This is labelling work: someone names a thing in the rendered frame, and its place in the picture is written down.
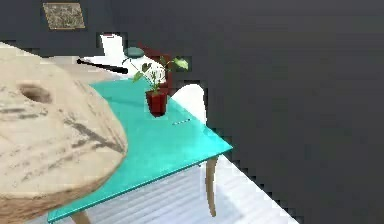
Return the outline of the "white chair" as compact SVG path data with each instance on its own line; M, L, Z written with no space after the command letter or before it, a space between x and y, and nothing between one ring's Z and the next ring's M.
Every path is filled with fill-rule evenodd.
M205 124L207 122L204 90L200 85L188 84L177 90L171 99L177 102L201 123Z

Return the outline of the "green plant in red pot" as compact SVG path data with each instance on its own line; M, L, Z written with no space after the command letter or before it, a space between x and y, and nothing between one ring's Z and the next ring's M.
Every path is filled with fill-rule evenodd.
M136 70L132 78L132 82L138 82L144 79L149 89L145 92L146 102L149 112L154 117L163 116L166 113L166 105L168 96L165 92L160 90L160 84L165 80L164 67L160 63L143 63L140 68L132 63L132 59L124 59L123 63L128 61ZM188 70L189 63L180 57L172 58L171 63L177 69Z

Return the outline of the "turquoise table with wooden legs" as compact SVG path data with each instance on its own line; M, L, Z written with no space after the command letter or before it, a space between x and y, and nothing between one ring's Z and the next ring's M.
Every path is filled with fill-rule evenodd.
M128 151L120 167L95 192L48 213L55 222L111 200L146 184L215 158L232 149L224 139L193 117L177 102L167 102L166 113L154 117L148 109L148 83L117 80L94 83L122 124ZM190 118L191 121L172 125Z

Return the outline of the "green round lid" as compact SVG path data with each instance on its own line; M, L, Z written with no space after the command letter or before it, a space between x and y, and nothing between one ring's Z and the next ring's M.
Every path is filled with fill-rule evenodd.
M140 58L145 55L144 51L138 47L128 47L124 50L124 55L128 58Z

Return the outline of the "beige wooden round chair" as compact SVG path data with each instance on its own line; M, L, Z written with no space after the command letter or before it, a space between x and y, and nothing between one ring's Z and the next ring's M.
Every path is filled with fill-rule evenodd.
M111 74L74 57L0 42L0 224L24 224L104 184L128 151L93 83Z

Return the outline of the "framed picture on wall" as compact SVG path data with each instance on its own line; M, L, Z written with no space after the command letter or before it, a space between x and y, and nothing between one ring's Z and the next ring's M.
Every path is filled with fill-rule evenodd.
M85 23L79 3L44 3L43 10L51 30L84 29Z

